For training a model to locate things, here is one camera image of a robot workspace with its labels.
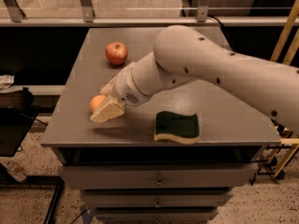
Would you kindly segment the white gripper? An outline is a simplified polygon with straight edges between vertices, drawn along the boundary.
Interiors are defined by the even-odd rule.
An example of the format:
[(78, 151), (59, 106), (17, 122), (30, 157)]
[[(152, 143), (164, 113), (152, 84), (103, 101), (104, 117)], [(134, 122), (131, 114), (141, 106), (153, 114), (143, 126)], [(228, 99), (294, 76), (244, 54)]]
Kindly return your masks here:
[(133, 79), (136, 63), (130, 63), (113, 77), (101, 90), (100, 93), (106, 97), (91, 114), (90, 120), (96, 123), (104, 123), (124, 114), (124, 104), (130, 107), (137, 107), (146, 103), (150, 97), (143, 94)]

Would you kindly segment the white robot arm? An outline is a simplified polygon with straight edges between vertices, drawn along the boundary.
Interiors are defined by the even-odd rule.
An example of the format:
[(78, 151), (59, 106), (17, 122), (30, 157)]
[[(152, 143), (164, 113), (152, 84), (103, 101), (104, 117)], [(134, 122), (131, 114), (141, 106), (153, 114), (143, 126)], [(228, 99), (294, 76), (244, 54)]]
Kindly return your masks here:
[(156, 37), (152, 52), (120, 70), (100, 92), (92, 112), (103, 123), (127, 106), (143, 105), (160, 91), (195, 79), (210, 82), (294, 133), (299, 132), (299, 73), (286, 64), (234, 53), (192, 28), (173, 25)]

